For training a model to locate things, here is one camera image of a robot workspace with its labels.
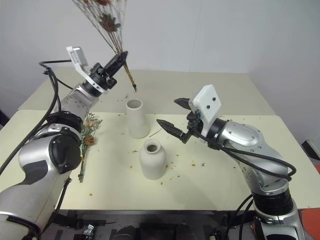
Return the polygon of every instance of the table surface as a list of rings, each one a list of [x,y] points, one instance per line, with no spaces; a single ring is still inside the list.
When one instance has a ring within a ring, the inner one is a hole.
[[[58,67],[56,76],[70,85],[83,82],[83,78],[72,67]],[[143,101],[148,114],[184,114],[185,110],[173,101],[191,98],[204,85],[213,84],[221,100],[222,115],[274,115],[261,92],[247,73],[205,73],[174,71],[131,71],[138,92],[130,84],[128,76],[119,71],[117,84],[91,109],[92,112],[123,113],[125,102],[132,98]],[[70,90],[59,84],[62,99]],[[47,110],[53,97],[51,83],[47,79],[19,109]]]
[[[20,110],[0,131],[1,162],[31,130],[45,111]],[[102,119],[95,134],[96,144],[86,155],[83,183],[78,167],[71,173],[62,209],[69,210],[235,210],[250,192],[236,162],[221,151],[209,149],[197,138],[187,144],[164,130],[158,139],[167,153],[165,174],[148,180],[141,171],[139,151],[149,136],[158,131],[156,119],[186,129],[186,115],[147,114],[147,137],[129,136],[124,113],[96,113]],[[320,176],[283,121],[276,115],[229,115],[239,123],[255,126],[266,142],[297,168],[290,192],[297,207],[320,207]],[[19,183],[24,173],[17,156],[0,176],[0,191]]]

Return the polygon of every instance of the tall white vase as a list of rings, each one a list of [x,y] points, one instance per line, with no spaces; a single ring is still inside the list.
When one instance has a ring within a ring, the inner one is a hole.
[[[142,101],[139,99],[128,101],[125,110],[130,135],[136,139],[145,137],[150,129],[145,118]]]
[[[161,178],[166,171],[166,151],[156,139],[147,140],[140,150],[143,175],[150,180]]]

